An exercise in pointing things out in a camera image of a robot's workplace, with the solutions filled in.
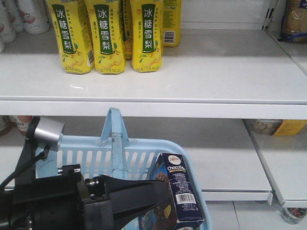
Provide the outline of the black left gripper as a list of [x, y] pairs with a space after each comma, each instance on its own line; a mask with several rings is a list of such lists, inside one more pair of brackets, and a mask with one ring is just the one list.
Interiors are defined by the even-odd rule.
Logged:
[[84, 179], [66, 166], [59, 176], [33, 179], [0, 194], [2, 230], [112, 230], [114, 178]]

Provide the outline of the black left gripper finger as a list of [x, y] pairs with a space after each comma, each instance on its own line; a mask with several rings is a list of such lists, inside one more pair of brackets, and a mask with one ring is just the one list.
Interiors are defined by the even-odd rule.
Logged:
[[85, 183], [91, 195], [85, 201], [86, 228], [123, 228], [169, 198], [169, 183], [159, 180], [132, 181], [101, 175]]

